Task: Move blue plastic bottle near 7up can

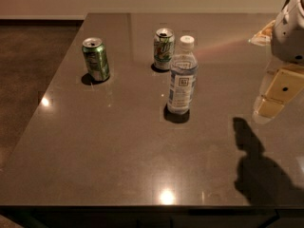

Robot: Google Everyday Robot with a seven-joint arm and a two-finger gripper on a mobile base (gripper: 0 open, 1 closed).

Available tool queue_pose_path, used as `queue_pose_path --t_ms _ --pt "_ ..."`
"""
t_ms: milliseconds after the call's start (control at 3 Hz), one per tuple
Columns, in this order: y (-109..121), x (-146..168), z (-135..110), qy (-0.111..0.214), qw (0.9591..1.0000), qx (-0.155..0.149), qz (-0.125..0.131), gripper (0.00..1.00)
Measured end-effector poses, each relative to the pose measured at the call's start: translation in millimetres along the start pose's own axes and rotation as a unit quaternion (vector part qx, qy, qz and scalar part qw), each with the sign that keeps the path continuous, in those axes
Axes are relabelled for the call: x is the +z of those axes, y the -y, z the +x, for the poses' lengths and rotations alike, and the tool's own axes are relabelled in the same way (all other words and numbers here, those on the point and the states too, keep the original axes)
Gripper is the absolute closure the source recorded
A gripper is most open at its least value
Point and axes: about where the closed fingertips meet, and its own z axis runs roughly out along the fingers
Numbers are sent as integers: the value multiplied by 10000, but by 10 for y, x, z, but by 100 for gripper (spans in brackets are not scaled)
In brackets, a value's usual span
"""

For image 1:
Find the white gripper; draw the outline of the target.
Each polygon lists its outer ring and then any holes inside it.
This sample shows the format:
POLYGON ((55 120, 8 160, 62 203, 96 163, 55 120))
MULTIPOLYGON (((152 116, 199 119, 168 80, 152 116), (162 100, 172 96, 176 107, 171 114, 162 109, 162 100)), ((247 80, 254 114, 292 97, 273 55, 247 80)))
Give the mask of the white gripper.
POLYGON ((275 20, 257 32, 249 42, 265 47, 288 64, 269 69, 253 107, 253 119, 266 124, 274 119, 304 89, 304 6, 303 0, 286 0, 275 20))

